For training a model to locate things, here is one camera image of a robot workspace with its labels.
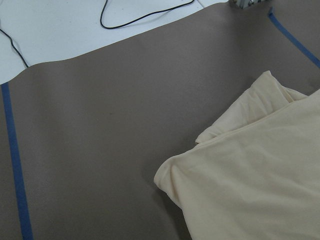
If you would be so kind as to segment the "beige long-sleeve graphic shirt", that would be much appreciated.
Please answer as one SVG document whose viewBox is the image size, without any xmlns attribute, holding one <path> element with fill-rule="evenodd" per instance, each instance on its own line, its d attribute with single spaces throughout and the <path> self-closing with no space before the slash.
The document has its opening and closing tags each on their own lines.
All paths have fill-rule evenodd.
<svg viewBox="0 0 320 240">
<path fill-rule="evenodd" d="M 194 240 L 320 237 L 320 93 L 264 72 L 154 183 Z"/>
</svg>

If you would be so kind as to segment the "brown table mat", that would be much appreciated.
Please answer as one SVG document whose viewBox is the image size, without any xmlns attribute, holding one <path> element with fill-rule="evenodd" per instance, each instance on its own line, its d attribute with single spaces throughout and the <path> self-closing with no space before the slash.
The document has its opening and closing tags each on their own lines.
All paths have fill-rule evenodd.
<svg viewBox="0 0 320 240">
<path fill-rule="evenodd" d="M 3 240 L 193 240 L 154 182 L 264 73 L 306 96 L 320 69 L 320 3 L 230 3 L 63 61 L 0 92 Z"/>
</svg>

